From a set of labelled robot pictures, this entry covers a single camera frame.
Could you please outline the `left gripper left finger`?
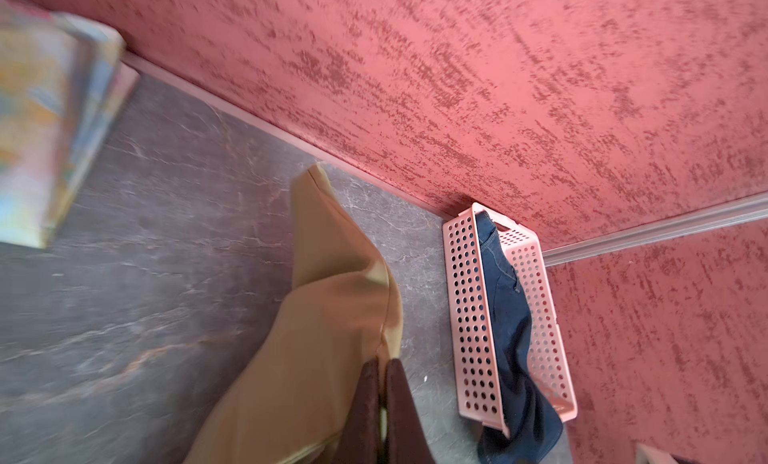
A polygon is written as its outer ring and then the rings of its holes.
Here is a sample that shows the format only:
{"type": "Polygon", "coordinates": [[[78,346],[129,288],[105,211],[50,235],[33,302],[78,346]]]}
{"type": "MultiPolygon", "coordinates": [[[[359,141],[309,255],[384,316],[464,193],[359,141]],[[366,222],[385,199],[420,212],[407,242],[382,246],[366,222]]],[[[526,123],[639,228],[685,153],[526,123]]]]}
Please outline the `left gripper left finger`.
{"type": "Polygon", "coordinates": [[[378,361],[365,363],[333,463],[376,464],[381,445],[378,361]]]}

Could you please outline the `floral pastel skirt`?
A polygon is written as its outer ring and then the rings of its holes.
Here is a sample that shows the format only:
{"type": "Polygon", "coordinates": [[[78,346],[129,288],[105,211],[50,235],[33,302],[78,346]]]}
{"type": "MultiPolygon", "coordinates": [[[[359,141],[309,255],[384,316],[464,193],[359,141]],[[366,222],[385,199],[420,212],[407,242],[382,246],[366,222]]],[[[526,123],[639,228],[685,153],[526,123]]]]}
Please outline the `floral pastel skirt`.
{"type": "Polygon", "coordinates": [[[112,27],[1,1],[1,240],[44,249],[138,80],[112,27]]]}

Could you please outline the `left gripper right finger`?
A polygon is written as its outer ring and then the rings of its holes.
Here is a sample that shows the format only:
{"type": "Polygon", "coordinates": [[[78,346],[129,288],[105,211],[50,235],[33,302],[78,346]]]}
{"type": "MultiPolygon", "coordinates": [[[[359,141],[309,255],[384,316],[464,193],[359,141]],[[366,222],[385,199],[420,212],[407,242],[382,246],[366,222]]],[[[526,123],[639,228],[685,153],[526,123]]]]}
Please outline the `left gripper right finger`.
{"type": "Polygon", "coordinates": [[[400,360],[386,366],[386,438],[384,462],[434,464],[400,360]]]}

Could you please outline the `olive green skirt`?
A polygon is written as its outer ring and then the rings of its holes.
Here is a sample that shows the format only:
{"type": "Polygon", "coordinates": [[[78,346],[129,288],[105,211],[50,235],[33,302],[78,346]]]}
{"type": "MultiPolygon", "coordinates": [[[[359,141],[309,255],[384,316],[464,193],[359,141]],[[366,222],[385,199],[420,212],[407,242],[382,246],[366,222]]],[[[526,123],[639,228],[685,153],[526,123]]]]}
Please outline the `olive green skirt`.
{"type": "Polygon", "coordinates": [[[292,288],[214,407],[190,463],[327,463],[363,365],[400,353],[403,306],[385,259],[312,166],[291,186],[292,288]]]}

